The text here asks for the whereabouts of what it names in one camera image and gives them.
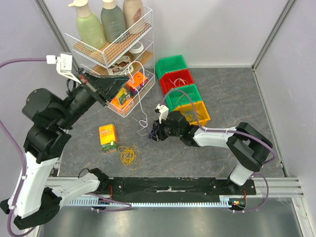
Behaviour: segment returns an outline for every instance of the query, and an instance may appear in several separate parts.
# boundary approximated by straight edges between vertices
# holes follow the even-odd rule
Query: white toothed strip
[[[220,202],[165,202],[165,203],[149,203],[149,202],[132,202],[134,207],[231,207],[228,205],[229,198],[220,197]],[[124,206],[121,204],[98,204],[97,197],[79,197],[67,204],[67,206]]]

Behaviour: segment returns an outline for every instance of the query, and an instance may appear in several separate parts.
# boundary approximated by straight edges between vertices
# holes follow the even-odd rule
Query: white wall
[[[22,57],[45,57],[61,49],[33,0],[3,1],[0,14],[0,62]],[[44,87],[60,96],[65,79],[57,75],[54,65],[45,62],[15,63],[0,69],[0,119],[20,147],[31,128],[31,121],[21,110],[30,92]],[[9,198],[15,188],[21,161],[18,153],[0,130],[0,200]],[[0,236],[6,237],[6,220],[0,210]]]
[[[72,0],[45,0],[62,33],[78,38]],[[252,65],[286,0],[143,0],[154,11],[156,59],[191,67]],[[99,17],[101,0],[89,0]]]
[[[297,176],[316,220],[316,1],[298,0],[259,65],[286,167]]]

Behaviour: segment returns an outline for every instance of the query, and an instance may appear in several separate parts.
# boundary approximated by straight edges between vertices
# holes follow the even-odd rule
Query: yellow bin
[[[206,126],[207,122],[211,120],[205,104],[203,101],[198,101],[194,103],[194,106],[197,110],[197,118],[202,126]],[[175,110],[181,112],[181,114],[186,118],[186,120],[190,123],[190,125],[197,125],[197,121],[194,115],[193,106],[190,104],[178,106]]]

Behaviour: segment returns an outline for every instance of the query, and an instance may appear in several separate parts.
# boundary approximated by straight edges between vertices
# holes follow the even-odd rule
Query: gray floor
[[[260,199],[247,201],[249,207]],[[63,207],[43,229],[45,237],[303,237],[291,199],[269,199],[259,211],[221,208],[134,208],[100,213]]]
[[[208,127],[232,127],[248,122],[272,141],[259,92],[251,69],[220,68],[191,69],[192,76],[212,120]],[[162,99],[159,82],[142,100],[148,123],[158,119],[154,112]],[[95,104],[70,131],[73,136],[65,147],[60,176],[77,176],[85,167],[98,167],[109,176],[125,177],[227,177],[236,158],[228,149],[216,147],[186,147],[179,138],[150,142],[137,133],[138,122],[144,118],[139,105],[127,118]],[[101,150],[99,126],[114,123],[120,146],[137,145],[141,165],[131,171],[120,161],[118,152],[105,154]],[[283,177],[278,159],[262,169],[268,177]]]

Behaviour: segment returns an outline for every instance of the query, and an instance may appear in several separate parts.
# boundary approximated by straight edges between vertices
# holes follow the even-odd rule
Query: jar lid
[[[141,42],[137,42],[136,44],[134,44],[130,48],[129,52],[130,53],[141,53],[141,52],[143,52],[143,50],[144,50],[143,44]]]

